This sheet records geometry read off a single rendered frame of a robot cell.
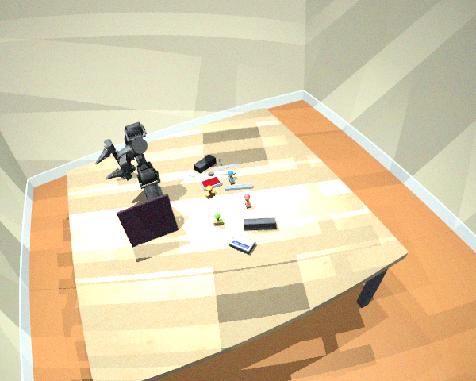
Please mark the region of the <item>blue-handled stamp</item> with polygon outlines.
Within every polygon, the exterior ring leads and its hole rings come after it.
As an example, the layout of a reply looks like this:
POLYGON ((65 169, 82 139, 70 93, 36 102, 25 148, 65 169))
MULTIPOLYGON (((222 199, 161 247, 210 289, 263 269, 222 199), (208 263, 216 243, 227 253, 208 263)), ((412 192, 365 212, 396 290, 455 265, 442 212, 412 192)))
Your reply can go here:
POLYGON ((234 179, 232 177, 233 175, 234 175, 233 171, 228 172, 228 179, 229 179, 229 182, 230 182, 231 185, 235 184, 234 179))

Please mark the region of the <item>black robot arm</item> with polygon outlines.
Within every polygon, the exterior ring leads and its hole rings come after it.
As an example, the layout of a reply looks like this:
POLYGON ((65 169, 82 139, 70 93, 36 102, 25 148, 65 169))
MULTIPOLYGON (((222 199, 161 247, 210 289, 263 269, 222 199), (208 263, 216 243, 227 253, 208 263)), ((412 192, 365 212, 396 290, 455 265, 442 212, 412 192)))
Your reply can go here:
MULTIPOLYGON (((146 130, 142 124, 139 122, 132 123, 125 126, 125 144, 131 146, 131 149, 135 152, 135 159, 138 163, 136 177, 139 181, 141 190, 144 189, 144 193, 147 197, 147 200, 150 201, 154 198, 162 196, 163 193, 158 183, 160 183, 159 172, 152 166, 151 161, 146 161, 144 157, 144 152, 148 149, 148 143, 143 137, 146 137, 146 130), (142 183, 142 184, 141 184, 142 183), (146 185, 147 184, 147 185, 146 185)), ((120 160, 120 166, 124 172, 129 172, 130 174, 136 170, 135 165, 132 165, 131 162, 133 159, 129 159, 127 152, 123 152, 117 156, 120 160)))

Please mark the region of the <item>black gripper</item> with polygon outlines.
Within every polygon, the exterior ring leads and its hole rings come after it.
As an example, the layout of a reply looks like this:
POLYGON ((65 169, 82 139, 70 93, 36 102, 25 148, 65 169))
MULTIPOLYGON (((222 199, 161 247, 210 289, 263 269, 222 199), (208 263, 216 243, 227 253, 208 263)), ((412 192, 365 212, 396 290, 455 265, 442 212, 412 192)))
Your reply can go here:
MULTIPOLYGON (((106 157, 110 157, 111 153, 113 154, 114 159, 117 161, 119 166, 120 166, 120 164, 119 164, 120 161, 117 158, 117 156, 119 156, 119 154, 121 154, 123 152, 129 153, 128 154, 129 159, 135 160, 134 158, 136 157, 136 155, 135 155, 135 152, 131 149, 130 144, 125 145, 125 147, 123 149, 121 149, 120 151, 118 151, 118 150, 116 151, 116 149, 113 146, 113 143, 111 142, 110 139, 104 140, 103 142, 105 143, 106 146, 104 146, 105 148, 102 151, 102 154, 100 155, 100 157, 98 157, 98 159, 96 160, 95 165, 101 163, 104 159, 106 159, 106 157)), ((123 179, 126 178, 127 181, 129 181, 132 178, 131 174, 128 171, 124 172, 124 170, 122 168, 120 170, 119 170, 119 168, 117 168, 117 170, 108 174, 108 176, 106 176, 105 179, 107 180, 107 179, 112 179, 112 178, 116 178, 116 177, 121 177, 123 179)))

